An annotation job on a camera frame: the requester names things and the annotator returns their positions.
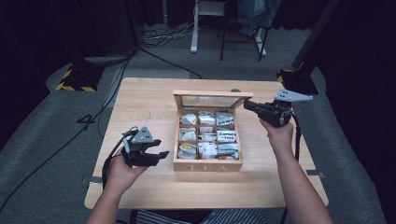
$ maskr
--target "box lid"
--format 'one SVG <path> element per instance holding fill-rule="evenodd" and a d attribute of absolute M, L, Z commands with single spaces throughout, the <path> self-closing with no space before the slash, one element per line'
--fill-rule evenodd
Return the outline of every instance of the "box lid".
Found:
<path fill-rule="evenodd" d="M 236 109 L 253 97 L 253 92 L 174 91 L 174 96 L 178 108 Z"/>

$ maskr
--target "wooden box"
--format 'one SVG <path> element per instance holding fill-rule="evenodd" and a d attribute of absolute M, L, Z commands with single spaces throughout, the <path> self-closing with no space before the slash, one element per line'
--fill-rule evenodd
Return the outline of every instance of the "wooden box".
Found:
<path fill-rule="evenodd" d="M 253 93 L 174 91 L 174 96 L 177 104 L 174 170 L 239 171 L 243 150 L 235 109 Z"/>

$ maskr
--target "table top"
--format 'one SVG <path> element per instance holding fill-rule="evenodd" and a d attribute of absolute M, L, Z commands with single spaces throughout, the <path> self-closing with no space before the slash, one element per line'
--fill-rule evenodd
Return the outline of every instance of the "table top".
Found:
<path fill-rule="evenodd" d="M 147 169 L 122 196 L 119 208 L 189 209 L 189 208 L 256 208 L 284 207 L 276 159 L 256 114 L 238 107 L 238 132 L 244 164 L 239 172 L 175 172 L 173 157 L 177 125 L 177 105 L 174 90 L 253 92 L 251 101 L 273 102 L 282 88 L 278 82 L 207 80 L 176 78 L 125 78 L 120 85 L 106 135 L 92 176 L 101 176 L 102 167 L 122 133 L 133 126 L 147 126 L 152 136 L 161 139 L 158 147 L 147 153 L 170 151 L 157 166 Z M 304 170 L 316 170 L 306 142 L 300 142 L 300 164 Z M 326 192 L 318 175 L 309 180 L 321 199 L 328 204 Z M 93 208 L 101 184 L 91 183 L 85 205 Z"/>

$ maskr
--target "person's right arm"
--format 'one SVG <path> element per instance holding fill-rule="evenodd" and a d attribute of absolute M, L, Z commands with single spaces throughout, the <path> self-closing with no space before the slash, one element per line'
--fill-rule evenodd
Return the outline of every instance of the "person's right arm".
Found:
<path fill-rule="evenodd" d="M 293 223 L 332 223 L 332 218 L 317 191 L 306 177 L 299 162 L 294 158 L 291 139 L 292 124 L 275 128 L 260 119 L 262 126 L 268 131 L 268 138 L 274 150 L 277 170 Z"/>

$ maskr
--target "person's left arm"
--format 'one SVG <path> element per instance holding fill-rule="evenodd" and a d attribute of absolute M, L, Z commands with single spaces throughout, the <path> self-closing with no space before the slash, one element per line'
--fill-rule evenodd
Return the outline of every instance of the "person's left arm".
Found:
<path fill-rule="evenodd" d="M 109 166 L 105 189 L 93 207 L 87 224 L 115 223 L 122 194 L 148 169 L 147 166 L 130 168 L 125 164 L 120 150 L 116 155 Z"/>

